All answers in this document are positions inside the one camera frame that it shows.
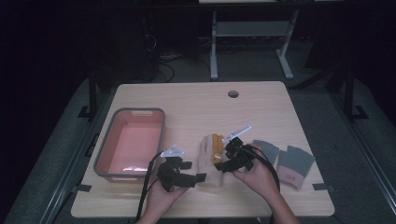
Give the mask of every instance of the dark background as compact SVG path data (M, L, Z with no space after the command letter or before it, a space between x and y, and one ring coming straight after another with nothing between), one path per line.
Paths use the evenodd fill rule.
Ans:
M123 82L148 82L156 61L145 50L142 34L156 35L160 45L210 36L207 11L158 13L142 23L138 13L95 13L98 2L92 0L84 2L93 8L88 13L77 10L76 2L0 3L0 221L74 91L92 72L102 91ZM375 1L368 7L307 8L300 13L293 38L316 39L310 67L324 69L352 55L355 76L396 124L396 76L391 70L396 64L394 9L393 1Z

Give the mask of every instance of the gray carpet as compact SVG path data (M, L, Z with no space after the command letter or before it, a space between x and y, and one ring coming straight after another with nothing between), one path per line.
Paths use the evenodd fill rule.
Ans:
M286 80L275 55L275 48L278 45L279 42L271 42L264 44L260 50L251 48L238 50L235 53L219 54L219 81L279 80L289 87L312 77L317 72L304 68L311 43L293 42L290 45L288 58L295 79ZM195 58L173 60L167 63L175 71L171 82L210 81L207 64L207 52ZM172 76L171 68L167 66L160 68L163 72L153 82L163 82ZM396 223L396 216L377 185L361 153L360 145L334 101L340 95L327 93L324 90L326 81L327 79L324 78L303 91L290 91L290 98L317 159L324 182L334 188L330 195L335 207L335 216L299 217L299 219L302 223ZM376 158L389 177L389 181L394 185L396 184L395 127L375 104L371 93L359 81L356 82L355 92L355 104L361 105L369 116L369 119L357 120L355 125L361 130L370 147L375 149ZM88 122L88 119L77 118L79 110L89 103L88 82L81 84L26 181L6 223L39 223L52 196L57 193L56 188L64 175L69 175L69 182L65 183L67 192L59 202L62 206L52 211L55 217L54 223L134 223L132 217L75 218L70 215L76 194L68 191L83 176L90 159L84 154L90 149L89 144L94 135L101 130L101 124L113 95L114 91L98 93L101 99L100 113L95 120ZM78 159L70 163L73 155L78 155ZM64 173L67 166L74 166L69 174ZM164 219L159 223L198 222L195 219ZM210 223L257 223L257 221L255 218L219 218L212 219Z

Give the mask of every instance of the pink tray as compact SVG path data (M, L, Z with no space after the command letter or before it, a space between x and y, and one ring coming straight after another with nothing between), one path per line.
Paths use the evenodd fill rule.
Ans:
M161 149L164 123L165 114L160 108L116 111L96 157L94 171L109 181L144 178L149 162Z

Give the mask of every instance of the floor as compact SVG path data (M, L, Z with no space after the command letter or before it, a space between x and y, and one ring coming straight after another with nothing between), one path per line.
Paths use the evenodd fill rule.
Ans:
M207 41L207 38L199 40L202 51L194 55L179 55L177 49L163 49L163 63L152 82L210 81ZM295 78L286 79L275 53L282 41L282 38L221 40L218 81L277 80L292 87L319 72L304 67L312 41L294 40L287 58ZM372 154L389 183L396 186L396 128L358 80L355 80L354 105L360 105L369 118L349 122L340 106L343 91L327 93L327 81L326 77L303 90L289 91L323 180L331 189L329 193L335 207L331 217L299 217L299 220L320 224L396 223L396 211L389 205L392 198L384 194L378 173L366 156ZM78 118L80 109L89 104L88 92L88 80L85 80L69 102L5 223L134 223L134 212L125 218L75 218L70 215L76 197L73 187L78 185L87 169L92 142L101 131L115 89L98 90L98 113L92 121ZM198 221L162 219L159 223ZM257 223L257 219L216 218L210 223Z

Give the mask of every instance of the black cable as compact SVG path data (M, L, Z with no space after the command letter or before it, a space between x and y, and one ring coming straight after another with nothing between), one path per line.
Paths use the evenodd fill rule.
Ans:
M165 64L165 63L159 63L159 65L168 67L172 71L172 76L169 79L166 79L165 74L163 73L163 71L160 71L163 74L164 82L165 83L169 83L170 81L172 81L172 79L175 77L175 69L171 65L168 65L168 64Z
M262 164L264 164L268 168L268 170L271 172L271 175L273 176L273 178L274 178L274 180L276 182L277 189L280 191L279 176L277 176L277 173L276 173L276 170L275 170L274 166L271 164L271 162L268 161L268 158L265 157L264 153L262 153L261 150L259 150L259 151L262 153L262 155L265 157L266 160L263 157L261 157L259 154L257 154L256 152L249 151L249 150L247 150L247 149L245 149L243 147L235 147L235 149L243 150L247 154L250 154L251 156L253 156L257 160L259 160ZM269 224L273 224L274 221L275 221L274 214L271 214Z
M341 218L337 217L335 214L332 215L332 217L337 220L339 223L341 224L346 224L345 222L343 222L343 220L341 220Z
M277 176L276 170L275 170L274 166L271 164L271 162L266 161L259 154L255 153L255 152L252 152L252 151L249 151L249 150L247 150L245 148L236 147L235 149L239 149L239 150L245 151L247 154L250 154L251 156L253 156L257 160L259 160L262 164L264 164L268 168L268 170L271 172L271 175L273 176L273 178L274 178L274 180L276 182L277 189L280 191L279 177Z
M137 209L136 219L134 220L134 223L136 223L140 219L140 216L142 215L143 203L149 191L148 185L149 185L149 177L151 175L152 166L154 165L154 162L157 159L157 157L161 155L161 153L162 152L157 153L148 164L148 171L146 172L145 183L143 184L142 195L140 196L139 207Z

